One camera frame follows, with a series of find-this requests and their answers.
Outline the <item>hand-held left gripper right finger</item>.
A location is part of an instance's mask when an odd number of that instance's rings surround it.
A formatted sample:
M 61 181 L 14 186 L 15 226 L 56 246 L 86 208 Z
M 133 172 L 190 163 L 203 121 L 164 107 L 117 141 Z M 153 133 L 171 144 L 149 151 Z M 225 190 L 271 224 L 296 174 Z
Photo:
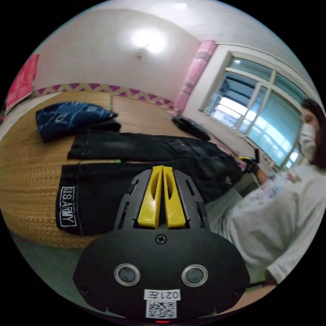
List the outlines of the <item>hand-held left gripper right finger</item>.
M 180 201 L 179 192 L 171 167 L 163 167 L 164 204 L 168 228 L 182 228 L 186 219 Z

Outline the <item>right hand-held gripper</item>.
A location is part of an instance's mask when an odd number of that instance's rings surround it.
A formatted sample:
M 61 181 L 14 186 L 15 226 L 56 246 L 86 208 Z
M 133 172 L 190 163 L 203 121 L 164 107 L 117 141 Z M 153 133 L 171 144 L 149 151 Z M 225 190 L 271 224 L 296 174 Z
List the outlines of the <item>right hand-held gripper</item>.
M 246 165 L 243 173 L 257 175 L 260 167 L 256 161 L 252 160 L 250 157 L 244 156 L 239 156 L 239 160 L 243 161 Z

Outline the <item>person's right hand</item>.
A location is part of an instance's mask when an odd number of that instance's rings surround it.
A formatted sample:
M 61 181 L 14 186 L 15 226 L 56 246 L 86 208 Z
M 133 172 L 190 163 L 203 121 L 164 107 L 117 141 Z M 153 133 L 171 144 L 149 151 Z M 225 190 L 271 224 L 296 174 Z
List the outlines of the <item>person's right hand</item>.
M 257 179 L 259 185 L 263 185 L 268 180 L 268 175 L 260 168 L 256 170 L 254 176 Z

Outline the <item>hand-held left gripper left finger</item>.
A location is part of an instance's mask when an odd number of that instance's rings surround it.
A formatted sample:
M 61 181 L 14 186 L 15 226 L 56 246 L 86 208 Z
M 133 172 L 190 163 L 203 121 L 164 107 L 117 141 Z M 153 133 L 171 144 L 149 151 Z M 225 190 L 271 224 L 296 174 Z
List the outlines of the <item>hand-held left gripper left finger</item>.
M 137 218 L 139 226 L 158 228 L 161 196 L 162 196 L 163 166 L 154 166 L 145 189 L 143 202 Z

